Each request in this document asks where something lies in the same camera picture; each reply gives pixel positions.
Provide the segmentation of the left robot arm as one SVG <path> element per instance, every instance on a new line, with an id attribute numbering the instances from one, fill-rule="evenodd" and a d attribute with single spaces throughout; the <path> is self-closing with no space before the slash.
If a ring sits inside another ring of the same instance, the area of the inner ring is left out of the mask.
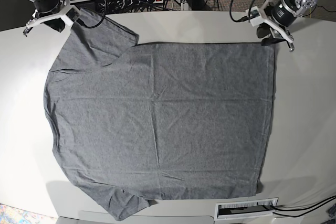
<path id="1" fill-rule="evenodd" d="M 289 26 L 307 11 L 316 8 L 318 0 L 265 0 L 261 8 L 255 7 L 252 25 L 257 25 L 257 37 L 261 38 L 262 46 L 270 46 L 286 42 L 291 51 L 294 51 L 293 37 Z"/>

